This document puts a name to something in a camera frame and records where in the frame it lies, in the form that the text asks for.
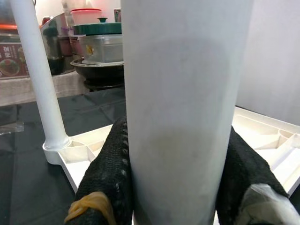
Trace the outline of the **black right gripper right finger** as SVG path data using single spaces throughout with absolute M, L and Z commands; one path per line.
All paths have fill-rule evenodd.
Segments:
M 295 224 L 295 208 L 269 164 L 234 129 L 216 210 L 221 225 Z

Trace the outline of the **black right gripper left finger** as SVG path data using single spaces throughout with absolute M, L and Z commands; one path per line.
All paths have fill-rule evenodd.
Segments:
M 91 162 L 64 220 L 66 225 L 130 225 L 133 188 L 127 118 L 118 119 Z

